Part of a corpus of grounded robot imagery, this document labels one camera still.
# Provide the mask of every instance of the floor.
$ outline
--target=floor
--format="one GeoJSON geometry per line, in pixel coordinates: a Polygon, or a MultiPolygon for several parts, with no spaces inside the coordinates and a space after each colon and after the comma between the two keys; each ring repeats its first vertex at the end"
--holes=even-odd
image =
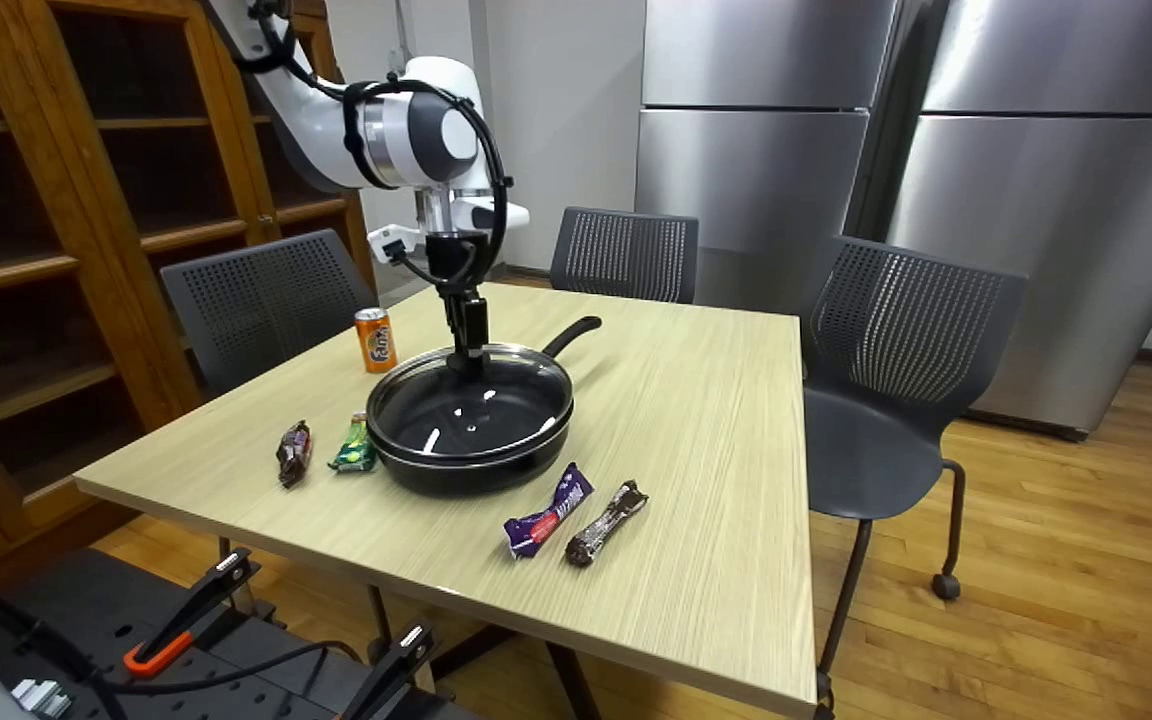
{"type": "MultiPolygon", "coordinates": [[[[876,525],[873,564],[834,659],[834,711],[851,715],[1152,715],[1152,366],[1127,376],[1104,430],[1046,441],[956,425],[949,455],[971,471],[960,579],[940,603],[949,490],[876,525]]],[[[825,633],[851,527],[811,517],[816,629],[825,633]]],[[[131,521],[97,549],[193,579],[215,541],[164,521],[131,521]]],[[[258,552],[256,594],[313,641],[371,641],[363,585],[338,570],[258,552]]],[[[454,615],[392,601],[394,625],[423,621],[444,646],[472,633],[454,615]]],[[[612,720],[765,720],[768,711],[659,686],[637,670],[582,659],[612,720]]],[[[444,686],[481,715],[562,715],[539,646],[507,646],[444,686]]]]}

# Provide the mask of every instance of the chair leg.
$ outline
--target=chair leg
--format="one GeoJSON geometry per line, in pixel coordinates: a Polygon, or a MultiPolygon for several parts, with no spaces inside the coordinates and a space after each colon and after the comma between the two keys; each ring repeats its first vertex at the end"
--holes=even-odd
{"type": "Polygon", "coordinates": [[[950,570],[960,564],[969,471],[956,459],[944,459],[944,470],[950,478],[949,552],[940,578],[931,578],[931,594],[950,603],[960,598],[950,570]]]}
{"type": "Polygon", "coordinates": [[[842,641],[842,625],[848,625],[851,598],[858,585],[869,538],[873,538],[873,521],[858,521],[857,541],[851,541],[848,578],[842,578],[841,601],[834,601],[833,621],[827,621],[825,653],[816,659],[816,715],[833,715],[833,658],[841,653],[841,641],[842,641]]]}

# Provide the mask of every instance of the chair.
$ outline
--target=chair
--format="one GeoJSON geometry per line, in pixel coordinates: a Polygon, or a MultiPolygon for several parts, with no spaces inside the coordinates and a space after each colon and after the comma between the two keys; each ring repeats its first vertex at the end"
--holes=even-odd
{"type": "Polygon", "coordinates": [[[808,503],[858,521],[816,666],[820,715],[833,715],[833,659],[873,521],[921,503],[940,471],[950,478],[950,521],[931,594],[960,598],[950,570],[969,471],[940,455],[940,434],[987,389],[1025,282],[869,242],[834,242],[825,268],[802,311],[808,503]]]}
{"type": "Polygon", "coordinates": [[[330,229],[168,263],[160,277],[213,392],[350,330],[375,305],[330,229]]]}
{"type": "Polygon", "coordinates": [[[567,208],[553,287],[690,305],[694,234],[690,215],[567,208]]]}

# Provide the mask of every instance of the refrigerator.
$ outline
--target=refrigerator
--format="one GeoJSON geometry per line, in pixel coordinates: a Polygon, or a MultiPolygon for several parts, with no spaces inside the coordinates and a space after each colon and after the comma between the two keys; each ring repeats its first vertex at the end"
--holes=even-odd
{"type": "Polygon", "coordinates": [[[876,153],[901,0],[647,0],[637,208],[701,222],[694,305],[799,307],[876,153]]]}
{"type": "Polygon", "coordinates": [[[1088,435],[1152,330],[1152,0],[949,0],[889,244],[1026,277],[975,414],[1088,435]]]}

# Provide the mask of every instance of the small bottle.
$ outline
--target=small bottle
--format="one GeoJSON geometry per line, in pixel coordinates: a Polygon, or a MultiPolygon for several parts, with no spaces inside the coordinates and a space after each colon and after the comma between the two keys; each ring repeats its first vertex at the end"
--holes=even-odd
{"type": "Polygon", "coordinates": [[[387,311],[383,307],[358,307],[350,318],[350,330],[358,334],[363,367],[368,374],[387,374],[394,366],[387,311]]]}

